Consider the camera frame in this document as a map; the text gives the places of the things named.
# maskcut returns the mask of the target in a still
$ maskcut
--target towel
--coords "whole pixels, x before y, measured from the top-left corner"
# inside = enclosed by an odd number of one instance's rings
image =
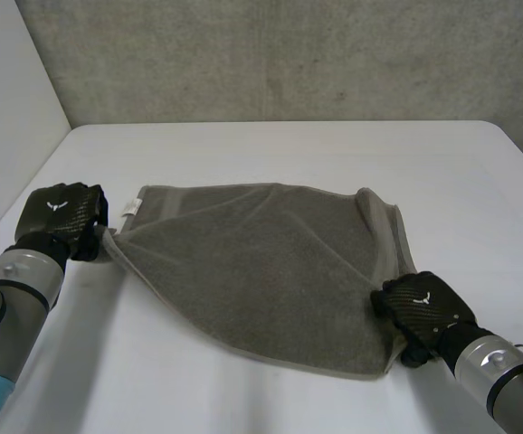
[[[404,349],[370,292],[416,272],[398,208],[374,192],[284,184],[146,186],[106,252],[241,354],[374,378]]]

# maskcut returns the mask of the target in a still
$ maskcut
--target concrete wall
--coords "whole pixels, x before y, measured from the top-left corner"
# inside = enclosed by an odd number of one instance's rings
[[[69,131],[14,0],[0,0],[0,218]]]
[[[74,127],[483,119],[523,151],[522,0],[17,0]]]

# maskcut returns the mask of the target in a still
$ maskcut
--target carbon fiber glove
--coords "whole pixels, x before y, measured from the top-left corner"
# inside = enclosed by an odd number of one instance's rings
[[[14,247],[45,250],[55,258],[64,247],[67,258],[94,260],[99,253],[94,228],[107,226],[108,209],[100,185],[57,184],[34,190],[16,227]]]
[[[461,323],[477,325],[467,304],[430,271],[386,281],[370,299],[376,314],[389,317],[404,333],[408,346],[401,362],[408,367],[439,356],[439,343],[448,328]]]

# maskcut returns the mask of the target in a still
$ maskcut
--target white table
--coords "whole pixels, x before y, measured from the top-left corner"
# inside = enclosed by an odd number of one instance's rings
[[[0,221],[0,252],[33,189],[77,181],[103,186],[113,226],[144,184],[371,187],[400,206],[417,268],[523,342],[523,155],[491,124],[80,127]],[[498,432],[443,363],[344,380],[230,354],[189,328],[114,264],[70,264],[0,433]]]

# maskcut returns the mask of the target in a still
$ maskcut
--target robotic arm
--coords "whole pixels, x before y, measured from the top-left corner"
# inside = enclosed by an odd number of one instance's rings
[[[56,304],[67,260],[97,257],[95,225],[106,226],[107,213],[98,185],[58,184],[28,198],[16,243],[0,255],[0,409]]]
[[[28,198],[15,245],[0,256],[0,409],[57,302],[67,260],[96,259],[95,226],[107,226],[107,214],[98,185],[58,184]],[[425,271],[385,282],[371,299],[406,337],[404,365],[441,357],[508,434],[523,433],[523,352],[480,328],[452,288]]]
[[[425,271],[385,282],[371,300],[377,314],[404,333],[404,365],[415,368],[441,357],[508,434],[523,434],[523,352],[480,328],[452,288]]]

